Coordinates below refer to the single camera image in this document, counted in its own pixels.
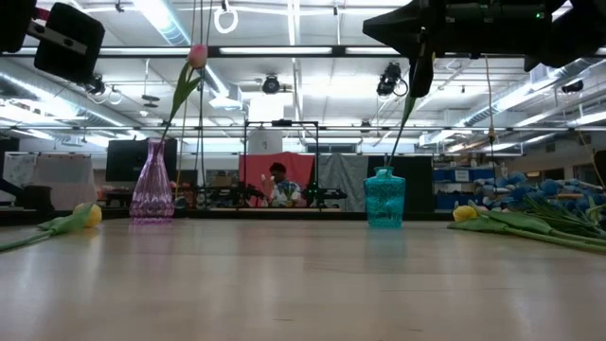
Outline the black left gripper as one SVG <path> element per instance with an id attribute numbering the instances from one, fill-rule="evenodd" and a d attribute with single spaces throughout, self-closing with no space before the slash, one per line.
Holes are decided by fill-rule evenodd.
<path id="1" fill-rule="evenodd" d="M 46 73 L 75 83 L 92 77 L 105 35 L 103 24 L 65 3 L 55 3 L 42 26 L 30 25 L 40 42 L 34 65 Z"/>

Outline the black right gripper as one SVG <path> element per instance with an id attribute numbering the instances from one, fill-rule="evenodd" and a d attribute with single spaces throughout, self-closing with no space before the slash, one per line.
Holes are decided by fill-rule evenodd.
<path id="1" fill-rule="evenodd" d="M 363 33 L 406 58 L 420 53 L 423 28 L 436 53 L 531 54 L 550 32 L 548 0 L 412 0 L 366 19 Z"/>

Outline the yellow artificial tulip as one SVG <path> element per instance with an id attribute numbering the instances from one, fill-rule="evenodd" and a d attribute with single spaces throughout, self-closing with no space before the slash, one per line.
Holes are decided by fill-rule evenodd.
<path id="1" fill-rule="evenodd" d="M 61 236 L 86 228 L 93 228 L 102 221 L 101 208 L 96 204 L 80 204 L 69 216 L 54 218 L 38 225 L 38 232 L 24 239 L 0 243 L 0 252 L 24 247 L 32 243 Z"/>
<path id="2" fill-rule="evenodd" d="M 601 225 L 601 211 L 591 206 L 585 212 L 572 211 L 545 200 L 524 198 L 521 210 L 476 211 L 474 203 L 453 212 L 450 229 L 492 233 L 526 238 L 606 255 L 606 229 Z"/>
<path id="3" fill-rule="evenodd" d="M 409 91 L 404 102 L 404 109 L 401 117 L 401 125 L 398 130 L 392 152 L 387 158 L 386 165 L 390 167 L 395 157 L 398 145 L 401 140 L 403 128 L 413 112 L 416 101 L 425 97 L 429 91 L 434 77 L 434 52 L 426 43 L 422 43 L 419 48 L 419 54 L 416 58 L 410 60 L 409 72 Z"/>

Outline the blue artificial flower spray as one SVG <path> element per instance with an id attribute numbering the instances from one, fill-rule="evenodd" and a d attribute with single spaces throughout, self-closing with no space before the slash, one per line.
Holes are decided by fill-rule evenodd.
<path id="1" fill-rule="evenodd" d="M 477 184 L 483 208 L 523 213 L 562 233 L 606 241 L 606 188 L 576 178 L 533 182 L 520 172 Z"/>

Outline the pink glass vase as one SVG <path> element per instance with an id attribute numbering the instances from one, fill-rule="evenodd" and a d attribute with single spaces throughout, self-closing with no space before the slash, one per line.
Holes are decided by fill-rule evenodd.
<path id="1" fill-rule="evenodd" d="M 174 203 L 164 149 L 164 140 L 149 140 L 148 157 L 139 174 L 129 206 L 130 217 L 136 222 L 161 222 L 173 217 Z"/>

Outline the teal glass vase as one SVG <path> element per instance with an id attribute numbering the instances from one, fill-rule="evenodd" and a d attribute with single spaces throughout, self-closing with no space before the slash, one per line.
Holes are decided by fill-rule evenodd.
<path id="1" fill-rule="evenodd" d="M 405 206 L 406 181 L 392 167 L 377 167 L 364 181 L 365 211 L 371 228 L 399 229 Z"/>

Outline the black monitor screen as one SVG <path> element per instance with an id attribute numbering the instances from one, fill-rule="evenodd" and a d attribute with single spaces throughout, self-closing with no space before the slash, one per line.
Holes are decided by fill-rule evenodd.
<path id="1" fill-rule="evenodd" d="M 147 161 L 152 138 L 145 140 L 111 140 L 107 149 L 106 180 L 135 182 Z M 165 141 L 164 161 L 169 180 L 177 175 L 178 141 Z"/>

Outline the white cloth board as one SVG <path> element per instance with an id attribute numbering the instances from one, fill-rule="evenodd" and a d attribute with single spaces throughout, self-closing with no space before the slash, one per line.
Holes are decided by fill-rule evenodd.
<path id="1" fill-rule="evenodd" d="M 98 199 L 93 162 L 83 154 L 6 154 L 3 178 L 18 187 L 50 188 L 56 210 L 73 210 Z"/>

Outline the dark chair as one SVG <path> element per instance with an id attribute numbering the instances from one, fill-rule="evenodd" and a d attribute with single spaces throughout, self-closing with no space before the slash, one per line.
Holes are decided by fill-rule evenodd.
<path id="1" fill-rule="evenodd" d="M 4 179 L 0 179 L 0 191 L 14 196 L 16 206 L 41 212 L 54 210 L 51 202 L 50 187 L 27 185 L 21 188 Z"/>

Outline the black backdrop panel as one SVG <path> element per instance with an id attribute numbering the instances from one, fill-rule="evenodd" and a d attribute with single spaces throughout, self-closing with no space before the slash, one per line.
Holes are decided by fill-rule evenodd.
<path id="1" fill-rule="evenodd" d="M 427 213 L 435 210 L 433 169 L 430 157 L 396 156 L 392 162 L 393 176 L 406 181 L 402 212 Z"/>

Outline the grey cloth backdrop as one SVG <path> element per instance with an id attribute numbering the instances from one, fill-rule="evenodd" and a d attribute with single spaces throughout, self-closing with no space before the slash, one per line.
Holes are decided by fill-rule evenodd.
<path id="1" fill-rule="evenodd" d="M 364 181 L 367 178 L 368 157 L 333 153 L 319 156 L 319 186 L 338 188 L 346 199 L 327 199 L 328 207 L 339 206 L 342 212 L 365 212 Z"/>

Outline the blue storage bins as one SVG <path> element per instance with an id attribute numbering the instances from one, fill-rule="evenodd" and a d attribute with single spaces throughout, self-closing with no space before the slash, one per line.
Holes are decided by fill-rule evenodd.
<path id="1" fill-rule="evenodd" d="M 470 200 L 484 197 L 483 186 L 492 189 L 493 171 L 488 168 L 435 168 L 433 170 L 436 210 L 453 210 Z"/>

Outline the person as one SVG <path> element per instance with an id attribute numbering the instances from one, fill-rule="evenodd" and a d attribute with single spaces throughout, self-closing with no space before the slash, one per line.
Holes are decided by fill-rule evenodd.
<path id="1" fill-rule="evenodd" d="M 301 201 L 300 186 L 287 178 L 287 169 L 281 163 L 273 163 L 270 176 L 261 175 L 263 189 L 269 194 L 268 203 L 272 207 L 295 207 Z"/>

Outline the red cloth backdrop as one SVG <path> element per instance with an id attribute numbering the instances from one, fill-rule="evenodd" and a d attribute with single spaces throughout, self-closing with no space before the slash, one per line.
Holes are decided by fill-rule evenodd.
<path id="1" fill-rule="evenodd" d="M 302 197 L 302 191 L 312 179 L 312 168 L 314 157 L 299 153 L 273 153 L 273 154 L 247 154 L 242 155 L 239 160 L 240 180 L 246 185 L 254 185 L 258 190 L 265 194 L 264 204 L 272 207 L 268 203 L 269 194 L 263 189 L 261 175 L 270 176 L 269 169 L 273 163 L 281 163 L 287 169 L 287 178 L 296 182 L 301 189 L 301 201 L 298 206 L 306 205 Z"/>

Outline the black background station frame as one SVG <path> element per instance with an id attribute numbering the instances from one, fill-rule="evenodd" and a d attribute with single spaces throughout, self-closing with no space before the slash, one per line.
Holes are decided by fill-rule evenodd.
<path id="1" fill-rule="evenodd" d="M 306 135 L 310 134 L 312 137 L 317 138 L 319 136 L 319 125 L 316 121 L 300 121 L 290 119 L 279 119 L 272 121 L 250 121 L 244 122 L 243 128 L 243 152 L 239 156 L 247 154 L 273 154 L 273 153 L 298 153 L 293 151 L 287 151 L 285 147 L 285 139 L 287 133 L 300 133 L 301 140 L 299 145 L 304 147 L 306 145 Z M 312 168 L 312 179 L 309 184 L 317 183 L 317 153 L 299 153 L 311 155 L 314 157 L 314 164 Z M 264 199 L 257 201 L 257 206 L 264 205 Z"/>

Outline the black aluminium table frame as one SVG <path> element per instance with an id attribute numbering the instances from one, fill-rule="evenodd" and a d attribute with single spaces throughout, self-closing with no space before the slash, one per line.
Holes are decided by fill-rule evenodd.
<path id="1" fill-rule="evenodd" d="M 103 208 L 103 220 L 130 218 L 123 208 Z M 57 217 L 67 216 L 71 211 L 41 213 L 36 210 L 0 210 L 0 226 L 38 224 Z M 177 210 L 175 219 L 211 220 L 312 220 L 312 221 L 365 221 L 363 212 L 344 212 L 336 208 L 213 208 L 210 210 Z M 408 222 L 449 222 L 450 212 L 405 212 L 403 220 Z"/>

